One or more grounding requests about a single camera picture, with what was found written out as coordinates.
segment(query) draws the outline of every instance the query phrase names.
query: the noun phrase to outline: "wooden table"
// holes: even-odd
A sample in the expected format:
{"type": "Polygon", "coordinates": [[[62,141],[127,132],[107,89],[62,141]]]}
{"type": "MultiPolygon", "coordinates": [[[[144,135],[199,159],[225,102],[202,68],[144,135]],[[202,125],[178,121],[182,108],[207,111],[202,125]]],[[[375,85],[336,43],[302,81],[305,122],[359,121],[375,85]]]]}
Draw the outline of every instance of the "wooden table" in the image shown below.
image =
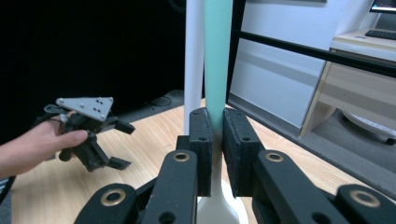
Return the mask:
{"type": "MultiPolygon", "coordinates": [[[[97,134],[98,143],[108,157],[132,162],[126,170],[106,167],[89,173],[78,159],[69,162],[56,159],[17,176],[12,188],[12,223],[73,223],[100,188],[125,183],[138,189],[157,176],[164,156],[175,150],[177,136],[184,134],[183,115],[181,106],[133,122],[136,130],[131,135],[116,130],[97,134]]],[[[249,121],[267,149],[287,153],[319,188],[335,194],[340,185],[362,184],[258,122],[249,121]]],[[[228,182],[225,162],[222,176],[228,182]]],[[[251,199],[242,198],[242,201],[249,223],[257,223],[251,199]]]]}

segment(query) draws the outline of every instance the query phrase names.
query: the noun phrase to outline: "black metal frame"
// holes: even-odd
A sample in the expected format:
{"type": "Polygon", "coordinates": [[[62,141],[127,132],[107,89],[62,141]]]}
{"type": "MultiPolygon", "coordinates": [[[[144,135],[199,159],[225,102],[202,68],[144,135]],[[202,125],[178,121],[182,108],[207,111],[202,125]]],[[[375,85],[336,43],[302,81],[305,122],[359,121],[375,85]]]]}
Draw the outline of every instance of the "black metal frame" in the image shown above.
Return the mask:
{"type": "Polygon", "coordinates": [[[228,101],[231,83],[233,81],[233,69],[236,61],[236,54],[239,46],[239,39],[243,38],[256,43],[272,46],[279,49],[285,49],[325,61],[340,63],[342,65],[358,68],[361,70],[377,73],[379,75],[396,78],[396,65],[391,63],[379,63],[372,60],[343,55],[342,53],[330,52],[323,49],[315,49],[304,45],[298,45],[287,41],[282,41],[262,35],[250,34],[242,31],[242,21],[245,12],[246,0],[233,1],[233,20],[232,33],[230,40],[230,55],[227,78],[227,98],[228,101]]]}

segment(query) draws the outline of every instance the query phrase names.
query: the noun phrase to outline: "keyboard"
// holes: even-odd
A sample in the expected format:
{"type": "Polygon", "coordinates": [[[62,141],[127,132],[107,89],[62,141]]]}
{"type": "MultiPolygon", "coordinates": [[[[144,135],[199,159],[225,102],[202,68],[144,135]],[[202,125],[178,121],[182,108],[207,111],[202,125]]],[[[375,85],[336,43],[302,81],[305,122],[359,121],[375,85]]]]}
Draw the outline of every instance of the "keyboard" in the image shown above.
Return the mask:
{"type": "Polygon", "coordinates": [[[369,30],[366,36],[396,40],[396,32],[369,30]]]}

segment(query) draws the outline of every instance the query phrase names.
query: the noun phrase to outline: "white wall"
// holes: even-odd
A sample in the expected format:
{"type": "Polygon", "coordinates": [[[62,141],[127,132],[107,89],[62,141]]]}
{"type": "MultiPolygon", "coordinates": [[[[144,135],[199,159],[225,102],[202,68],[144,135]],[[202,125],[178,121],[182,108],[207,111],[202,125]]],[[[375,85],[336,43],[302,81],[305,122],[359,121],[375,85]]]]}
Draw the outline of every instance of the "white wall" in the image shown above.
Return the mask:
{"type": "MultiPolygon", "coordinates": [[[[371,0],[247,0],[242,30],[328,50],[336,35],[372,25],[371,0]]],[[[231,93],[303,126],[324,62],[240,40],[231,93]]]]}

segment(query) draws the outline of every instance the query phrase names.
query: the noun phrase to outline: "finger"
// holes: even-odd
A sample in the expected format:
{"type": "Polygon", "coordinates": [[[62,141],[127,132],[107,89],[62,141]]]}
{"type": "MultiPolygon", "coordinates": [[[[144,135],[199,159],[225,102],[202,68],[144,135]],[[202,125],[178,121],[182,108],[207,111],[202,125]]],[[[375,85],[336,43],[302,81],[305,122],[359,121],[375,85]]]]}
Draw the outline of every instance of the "finger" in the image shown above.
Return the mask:
{"type": "Polygon", "coordinates": [[[76,147],[87,140],[88,133],[84,130],[73,131],[64,133],[57,136],[57,148],[59,150],[69,147],[76,147]]]}

